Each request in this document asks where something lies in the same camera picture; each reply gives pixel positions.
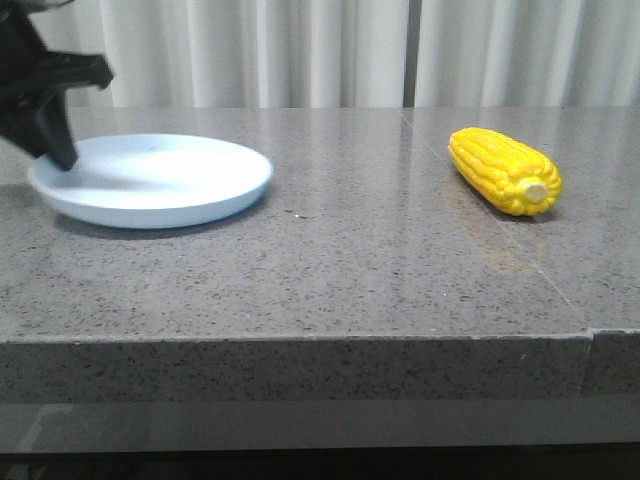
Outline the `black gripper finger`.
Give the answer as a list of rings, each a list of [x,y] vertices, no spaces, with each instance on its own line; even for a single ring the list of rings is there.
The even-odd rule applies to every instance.
[[[78,160],[66,110],[66,94],[19,100],[9,109],[9,140],[34,158],[47,155],[62,171]]]

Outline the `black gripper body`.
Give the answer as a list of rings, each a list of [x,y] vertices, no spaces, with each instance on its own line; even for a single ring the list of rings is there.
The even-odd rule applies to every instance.
[[[25,10],[1,11],[2,137],[9,140],[9,109],[19,100],[73,88],[104,89],[112,79],[104,56],[50,50]]]

